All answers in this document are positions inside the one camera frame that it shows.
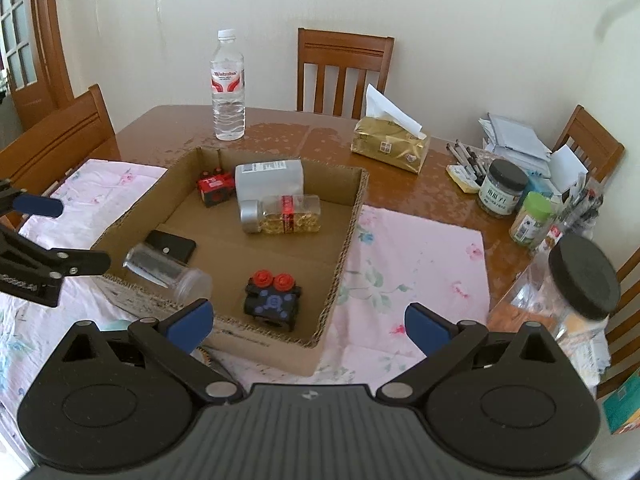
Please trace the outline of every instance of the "wooden chair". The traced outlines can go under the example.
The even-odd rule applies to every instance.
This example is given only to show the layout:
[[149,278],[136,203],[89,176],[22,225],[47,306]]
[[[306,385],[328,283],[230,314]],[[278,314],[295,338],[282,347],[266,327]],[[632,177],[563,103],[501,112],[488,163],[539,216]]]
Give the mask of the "wooden chair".
[[[618,271],[618,281],[622,282],[634,268],[640,263],[640,249],[631,256]],[[640,280],[629,287],[620,297],[620,303],[616,313],[625,308],[633,298],[640,293]],[[607,342],[612,346],[616,341],[623,339],[623,344],[615,344],[611,353],[611,368],[605,373],[604,380],[598,386],[598,397],[602,397],[617,389],[629,376],[640,367],[640,355],[633,354],[640,349],[640,333],[635,338],[627,334],[640,329],[640,310],[628,316],[617,327],[607,332]]]
[[[0,179],[42,194],[62,181],[95,148],[114,137],[100,87],[93,85],[66,108],[56,110],[0,152]],[[8,216],[14,227],[20,215]]]
[[305,63],[316,64],[316,97],[314,113],[321,114],[324,107],[324,72],[327,66],[338,67],[338,82],[335,88],[334,113],[342,115],[344,84],[348,68],[358,69],[358,81],[353,100],[351,117],[359,119],[362,114],[365,78],[367,70],[379,72],[376,89],[385,92],[386,76],[394,49],[394,38],[363,36],[344,32],[298,29],[298,108],[302,111],[305,87]]
[[625,147],[604,129],[581,105],[556,142],[554,151],[568,144],[598,182],[611,174],[620,161]]

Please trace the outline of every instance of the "tissue paper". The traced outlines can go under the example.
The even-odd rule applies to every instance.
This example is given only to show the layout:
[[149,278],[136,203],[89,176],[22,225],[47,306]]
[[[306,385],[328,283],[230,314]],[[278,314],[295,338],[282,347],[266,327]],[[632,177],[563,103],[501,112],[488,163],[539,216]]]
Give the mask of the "tissue paper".
[[356,124],[351,151],[420,173],[430,134],[372,85],[367,87],[366,106],[366,116]]

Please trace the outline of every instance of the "wooden dining table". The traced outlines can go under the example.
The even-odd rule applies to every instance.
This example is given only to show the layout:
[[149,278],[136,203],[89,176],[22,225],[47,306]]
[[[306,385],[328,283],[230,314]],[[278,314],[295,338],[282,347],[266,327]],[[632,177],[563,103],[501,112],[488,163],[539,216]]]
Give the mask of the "wooden dining table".
[[309,158],[369,171],[366,203],[482,233],[492,306],[529,263],[527,250],[515,244],[508,229],[513,218],[496,219],[450,179],[455,164],[446,141],[432,137],[420,174],[351,153],[356,121],[310,112],[246,109],[246,129],[239,140],[218,140],[212,111],[205,105],[163,105],[126,126],[93,153],[93,158],[169,167],[197,146],[267,152],[283,158]]

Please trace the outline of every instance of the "black lid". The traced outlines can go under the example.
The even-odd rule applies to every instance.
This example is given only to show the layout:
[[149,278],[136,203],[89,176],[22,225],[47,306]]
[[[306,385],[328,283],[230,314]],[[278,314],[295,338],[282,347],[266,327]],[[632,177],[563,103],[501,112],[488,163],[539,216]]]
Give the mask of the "black lid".
[[514,191],[522,191],[529,182],[529,178],[519,167],[508,160],[497,158],[489,166],[491,176]]
[[586,319],[605,319],[620,301],[616,271],[591,240],[565,234],[549,253],[549,269],[560,293]]

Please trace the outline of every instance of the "green lid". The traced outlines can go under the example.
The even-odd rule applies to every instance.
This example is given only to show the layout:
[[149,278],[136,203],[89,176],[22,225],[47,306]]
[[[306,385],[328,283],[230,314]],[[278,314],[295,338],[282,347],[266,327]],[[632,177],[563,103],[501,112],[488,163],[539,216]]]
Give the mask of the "green lid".
[[534,191],[527,194],[522,207],[538,222],[545,222],[552,212],[551,200]]

